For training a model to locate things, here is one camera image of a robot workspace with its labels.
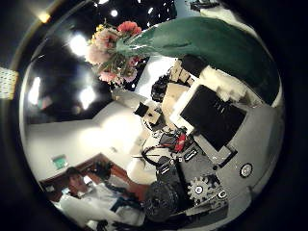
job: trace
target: metal gear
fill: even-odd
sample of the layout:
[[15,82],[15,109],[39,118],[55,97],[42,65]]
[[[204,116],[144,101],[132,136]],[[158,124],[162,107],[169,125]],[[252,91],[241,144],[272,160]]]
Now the metal gear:
[[195,204],[202,203],[214,193],[214,189],[208,177],[195,177],[188,186],[188,195]]

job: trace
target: green vase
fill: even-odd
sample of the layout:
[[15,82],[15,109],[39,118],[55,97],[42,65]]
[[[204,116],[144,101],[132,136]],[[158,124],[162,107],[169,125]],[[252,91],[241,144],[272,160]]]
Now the green vase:
[[160,23],[140,35],[120,39],[116,51],[124,56],[195,55],[249,85],[268,104],[279,91],[277,68],[261,43],[215,18],[198,16]]

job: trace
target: dark hair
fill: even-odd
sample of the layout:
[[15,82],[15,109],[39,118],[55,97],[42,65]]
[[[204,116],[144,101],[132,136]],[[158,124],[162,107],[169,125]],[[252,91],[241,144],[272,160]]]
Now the dark hair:
[[65,172],[67,180],[69,180],[69,177],[72,175],[82,175],[81,171],[78,170],[76,167],[69,167]]

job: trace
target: red component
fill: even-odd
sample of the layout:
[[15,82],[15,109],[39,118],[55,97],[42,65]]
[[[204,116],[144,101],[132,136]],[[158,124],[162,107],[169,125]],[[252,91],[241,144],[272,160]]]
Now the red component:
[[185,140],[186,140],[186,135],[184,133],[182,133],[180,135],[180,137],[178,138],[176,144],[175,144],[174,151],[176,151],[176,152],[182,151],[183,147],[184,147]]

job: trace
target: flower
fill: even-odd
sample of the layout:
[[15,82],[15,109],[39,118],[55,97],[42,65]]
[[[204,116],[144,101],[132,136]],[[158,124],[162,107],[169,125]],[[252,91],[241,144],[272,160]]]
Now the flower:
[[117,31],[109,28],[103,29],[95,34],[94,43],[98,47],[98,49],[105,51],[108,48],[113,48],[118,39]]
[[105,81],[105,82],[111,82],[116,77],[116,74],[114,74],[112,72],[102,71],[99,74],[100,74],[99,79],[101,81]]
[[88,47],[88,51],[86,53],[85,58],[86,61],[91,64],[103,64],[109,60],[110,55],[108,53],[99,50],[95,44],[91,44]]
[[138,56],[134,56],[134,57],[131,57],[129,58],[128,60],[128,65],[133,67],[137,64],[137,62],[139,62],[141,59],[138,57]]
[[123,79],[127,82],[127,83],[131,83],[134,81],[134,79],[136,79],[137,77],[137,70],[135,69],[133,74],[130,76],[123,76]]
[[124,21],[117,27],[117,30],[122,33],[128,33],[131,36],[141,33],[141,27],[139,27],[136,22],[132,21]]

